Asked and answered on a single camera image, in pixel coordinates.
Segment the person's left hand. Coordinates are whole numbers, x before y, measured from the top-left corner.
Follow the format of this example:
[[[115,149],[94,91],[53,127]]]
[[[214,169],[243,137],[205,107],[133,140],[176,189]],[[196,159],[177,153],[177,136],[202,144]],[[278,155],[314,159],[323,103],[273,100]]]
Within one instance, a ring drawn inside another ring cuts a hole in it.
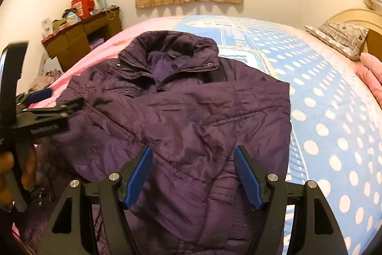
[[[1,152],[1,207],[9,210],[14,206],[25,212],[28,190],[36,183],[37,156],[33,144],[21,145],[21,149],[22,172],[12,152]]]

